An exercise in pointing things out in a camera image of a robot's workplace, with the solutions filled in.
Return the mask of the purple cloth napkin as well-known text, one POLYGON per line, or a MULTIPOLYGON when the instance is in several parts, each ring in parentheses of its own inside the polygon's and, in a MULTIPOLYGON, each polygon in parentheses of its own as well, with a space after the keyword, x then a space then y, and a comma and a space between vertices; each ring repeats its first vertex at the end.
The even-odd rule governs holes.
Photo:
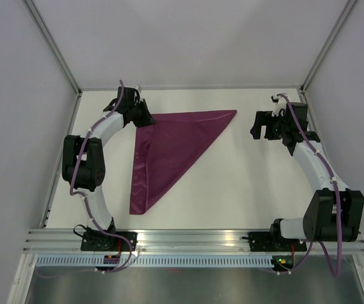
POLYGON ((129 213, 143 215, 223 133, 237 110, 154 114, 136 129, 129 213))

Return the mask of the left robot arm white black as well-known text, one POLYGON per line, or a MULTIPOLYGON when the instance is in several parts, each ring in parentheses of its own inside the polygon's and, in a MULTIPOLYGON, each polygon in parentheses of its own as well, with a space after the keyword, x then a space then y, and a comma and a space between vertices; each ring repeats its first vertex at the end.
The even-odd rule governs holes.
POLYGON ((67 135, 63 142, 62 178, 71 196, 82 200, 88 224, 82 236, 83 250, 110 251, 125 237, 116 233, 114 218, 103 194, 104 146, 127 124, 155 125, 146 101, 137 87, 120 85, 117 97, 103 109, 100 118, 81 135, 67 135))

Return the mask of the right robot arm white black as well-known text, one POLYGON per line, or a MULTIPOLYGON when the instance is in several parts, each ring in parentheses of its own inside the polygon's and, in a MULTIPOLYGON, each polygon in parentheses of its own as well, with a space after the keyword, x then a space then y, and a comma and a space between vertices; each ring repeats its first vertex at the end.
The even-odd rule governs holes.
POLYGON ((268 241, 276 250, 285 249, 292 239, 312 242, 356 241, 364 206, 361 191, 349 188, 335 173, 322 151, 318 134, 308 130, 308 107, 272 99, 275 109, 257 111, 250 134, 254 139, 281 140, 301 166, 313 197, 301 218, 274 220, 268 241))

